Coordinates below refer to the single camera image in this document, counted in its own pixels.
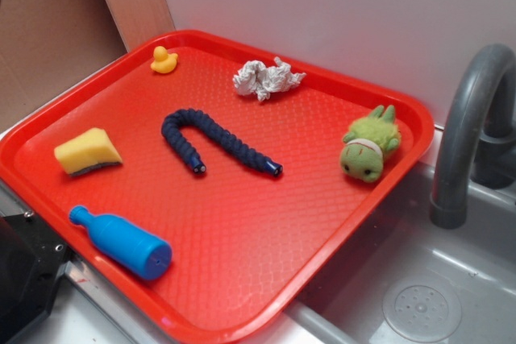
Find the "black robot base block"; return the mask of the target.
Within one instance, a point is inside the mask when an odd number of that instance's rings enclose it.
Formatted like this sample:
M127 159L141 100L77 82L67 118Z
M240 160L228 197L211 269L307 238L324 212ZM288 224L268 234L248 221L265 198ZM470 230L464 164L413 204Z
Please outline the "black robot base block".
M13 343L51 315L71 251L33 212L1 217L1 342Z

